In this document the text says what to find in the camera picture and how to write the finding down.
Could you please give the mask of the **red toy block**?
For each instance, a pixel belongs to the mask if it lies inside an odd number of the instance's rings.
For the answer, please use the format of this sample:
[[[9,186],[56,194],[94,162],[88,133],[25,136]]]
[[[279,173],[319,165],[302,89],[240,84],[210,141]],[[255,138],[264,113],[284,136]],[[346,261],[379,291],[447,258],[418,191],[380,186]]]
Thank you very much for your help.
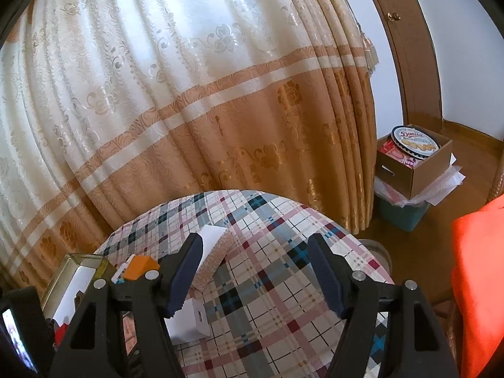
[[[64,335],[67,332],[69,325],[62,324],[55,330],[55,346],[58,347],[64,339]]]

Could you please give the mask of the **plaid tablecloth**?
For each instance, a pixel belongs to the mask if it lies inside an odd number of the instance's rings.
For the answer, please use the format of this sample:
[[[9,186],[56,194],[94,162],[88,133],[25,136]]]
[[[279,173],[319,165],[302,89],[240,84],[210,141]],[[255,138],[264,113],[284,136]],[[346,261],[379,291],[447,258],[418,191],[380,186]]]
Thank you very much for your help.
[[[331,312],[307,256],[324,237],[335,254],[379,282],[390,275],[354,236],[322,213],[256,190],[198,193],[160,204],[115,230],[98,253],[120,265],[133,254],[155,260],[188,234],[225,227],[233,245],[203,291],[208,338],[178,347],[188,377],[322,377],[344,323]]]

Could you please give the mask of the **gold metal tin tray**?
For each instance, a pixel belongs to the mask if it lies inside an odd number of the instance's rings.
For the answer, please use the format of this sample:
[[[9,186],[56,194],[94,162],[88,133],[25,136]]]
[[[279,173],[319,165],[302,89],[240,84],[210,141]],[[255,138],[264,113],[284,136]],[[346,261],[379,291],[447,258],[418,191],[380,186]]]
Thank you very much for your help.
[[[101,255],[67,254],[41,299],[44,317],[59,326],[70,324],[78,293],[84,294],[96,279],[109,281],[115,271],[115,266]]]

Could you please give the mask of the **orange cube block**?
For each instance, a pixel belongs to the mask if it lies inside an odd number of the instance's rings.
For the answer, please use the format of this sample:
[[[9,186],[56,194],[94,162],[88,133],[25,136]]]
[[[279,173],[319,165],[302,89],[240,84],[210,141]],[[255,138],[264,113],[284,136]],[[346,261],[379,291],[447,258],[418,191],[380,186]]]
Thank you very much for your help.
[[[122,277],[126,281],[135,281],[147,271],[158,271],[159,268],[158,262],[150,256],[135,254],[127,260],[127,266]]]

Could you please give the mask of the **teal waste bin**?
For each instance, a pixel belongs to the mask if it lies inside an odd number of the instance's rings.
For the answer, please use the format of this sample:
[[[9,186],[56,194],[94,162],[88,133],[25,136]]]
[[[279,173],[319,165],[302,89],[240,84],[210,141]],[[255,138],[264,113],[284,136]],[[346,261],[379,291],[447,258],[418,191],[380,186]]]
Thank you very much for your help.
[[[404,207],[393,206],[389,201],[378,198],[380,215],[398,229],[411,232],[430,207],[428,202]]]

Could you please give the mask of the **red snack package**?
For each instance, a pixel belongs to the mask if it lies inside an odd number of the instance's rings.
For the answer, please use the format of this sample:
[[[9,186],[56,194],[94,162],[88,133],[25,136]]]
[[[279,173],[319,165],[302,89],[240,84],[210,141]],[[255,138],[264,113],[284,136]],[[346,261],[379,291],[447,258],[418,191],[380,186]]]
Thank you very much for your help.
[[[402,165],[407,166],[411,169],[416,167],[421,162],[421,160],[403,152],[390,138],[381,145],[378,151],[381,154],[385,154],[391,159],[396,160]]]

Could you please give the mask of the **cardboard box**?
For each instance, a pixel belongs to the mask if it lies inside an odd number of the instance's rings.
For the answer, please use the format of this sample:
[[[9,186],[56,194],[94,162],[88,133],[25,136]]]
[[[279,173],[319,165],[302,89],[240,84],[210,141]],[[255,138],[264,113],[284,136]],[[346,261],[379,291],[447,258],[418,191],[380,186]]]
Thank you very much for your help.
[[[375,175],[412,199],[450,166],[453,142],[419,125],[398,125],[378,140]]]

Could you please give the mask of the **white rounded box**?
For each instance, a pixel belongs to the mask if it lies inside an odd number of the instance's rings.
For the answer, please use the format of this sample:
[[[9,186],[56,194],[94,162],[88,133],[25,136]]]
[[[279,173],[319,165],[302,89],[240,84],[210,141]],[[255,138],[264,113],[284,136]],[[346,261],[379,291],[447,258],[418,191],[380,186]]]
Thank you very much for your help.
[[[205,339],[211,333],[203,303],[193,298],[187,299],[172,318],[165,319],[165,324],[173,345]]]

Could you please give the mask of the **round cookie tin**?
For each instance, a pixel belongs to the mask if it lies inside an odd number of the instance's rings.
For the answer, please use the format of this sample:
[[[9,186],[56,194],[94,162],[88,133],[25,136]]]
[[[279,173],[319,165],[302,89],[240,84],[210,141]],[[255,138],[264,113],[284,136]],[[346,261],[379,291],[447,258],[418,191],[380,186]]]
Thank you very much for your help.
[[[411,126],[394,127],[390,139],[401,151],[418,160],[429,158],[440,148],[432,137]]]

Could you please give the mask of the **brown wooden door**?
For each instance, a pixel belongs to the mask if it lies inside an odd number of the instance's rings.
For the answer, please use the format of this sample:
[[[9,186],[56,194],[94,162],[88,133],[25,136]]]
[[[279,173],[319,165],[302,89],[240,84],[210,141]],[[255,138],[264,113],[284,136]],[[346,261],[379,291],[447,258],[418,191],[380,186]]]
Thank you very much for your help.
[[[443,128],[442,96],[432,36],[418,0],[372,0],[394,59],[403,121]]]

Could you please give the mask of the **small white barcode box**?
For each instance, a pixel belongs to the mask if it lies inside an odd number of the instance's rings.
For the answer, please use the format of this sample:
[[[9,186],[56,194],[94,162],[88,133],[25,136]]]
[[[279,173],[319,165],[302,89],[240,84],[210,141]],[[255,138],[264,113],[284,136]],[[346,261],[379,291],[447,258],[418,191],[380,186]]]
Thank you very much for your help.
[[[126,270],[134,258],[135,255],[132,254],[124,263],[122,263],[117,268],[114,275],[111,277],[111,283],[118,284],[118,283],[124,283],[126,281],[125,278]]]

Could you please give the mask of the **cream and tan curtain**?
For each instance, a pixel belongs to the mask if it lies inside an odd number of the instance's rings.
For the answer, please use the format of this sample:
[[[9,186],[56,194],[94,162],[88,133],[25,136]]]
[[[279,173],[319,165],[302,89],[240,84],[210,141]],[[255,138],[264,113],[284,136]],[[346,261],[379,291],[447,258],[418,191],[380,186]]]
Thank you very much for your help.
[[[347,0],[14,0],[1,34],[1,270],[45,289],[165,201],[258,189],[358,233],[377,141]]]

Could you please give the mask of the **white box red seal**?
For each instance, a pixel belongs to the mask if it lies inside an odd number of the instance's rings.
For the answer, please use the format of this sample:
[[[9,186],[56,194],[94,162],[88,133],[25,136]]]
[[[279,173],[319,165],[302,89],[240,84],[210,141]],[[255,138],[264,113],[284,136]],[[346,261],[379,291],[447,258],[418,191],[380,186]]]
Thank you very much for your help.
[[[191,287],[203,292],[234,245],[234,237],[226,227],[209,224],[200,228],[197,234],[203,240],[203,256]]]

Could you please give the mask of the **orange cloth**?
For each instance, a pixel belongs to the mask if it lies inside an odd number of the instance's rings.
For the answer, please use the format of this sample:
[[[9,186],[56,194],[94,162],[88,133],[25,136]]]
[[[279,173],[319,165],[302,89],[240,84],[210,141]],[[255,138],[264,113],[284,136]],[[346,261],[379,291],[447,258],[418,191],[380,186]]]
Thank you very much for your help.
[[[453,222],[451,283],[463,320],[461,375],[477,377],[503,341],[503,197]]]

